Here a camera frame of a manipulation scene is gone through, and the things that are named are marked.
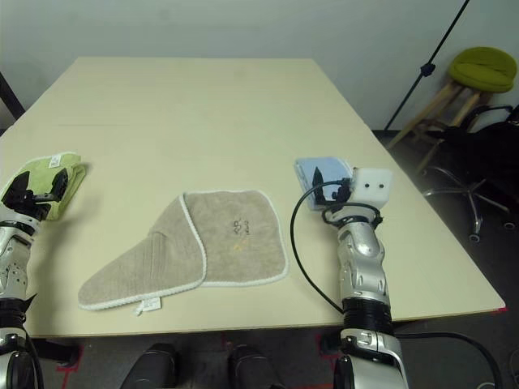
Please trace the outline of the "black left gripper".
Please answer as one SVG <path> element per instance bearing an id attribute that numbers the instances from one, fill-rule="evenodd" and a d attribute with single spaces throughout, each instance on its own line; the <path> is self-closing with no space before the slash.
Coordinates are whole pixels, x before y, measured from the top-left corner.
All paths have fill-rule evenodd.
<path id="1" fill-rule="evenodd" d="M 68 185 L 68 173 L 66 169 L 61 169 L 54 176 L 48 194 L 33 194 L 31 190 L 27 190 L 29 176 L 29 171 L 18 174 L 5 190 L 2 202 L 19 214 L 43 221 L 47 218 L 51 208 L 50 203 L 54 199 L 63 198 Z"/>

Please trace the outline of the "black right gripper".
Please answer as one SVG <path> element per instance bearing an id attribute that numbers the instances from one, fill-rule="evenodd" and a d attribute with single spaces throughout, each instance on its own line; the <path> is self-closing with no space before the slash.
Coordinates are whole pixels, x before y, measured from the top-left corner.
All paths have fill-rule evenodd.
<path id="1" fill-rule="evenodd" d="M 342 178 L 326 182 L 323 186 L 324 179 L 319 168 L 314 170 L 312 185 L 315 187 L 314 197 L 316 202 L 324 202 L 325 205 L 333 203 L 346 203 L 351 196 L 350 178 Z"/>

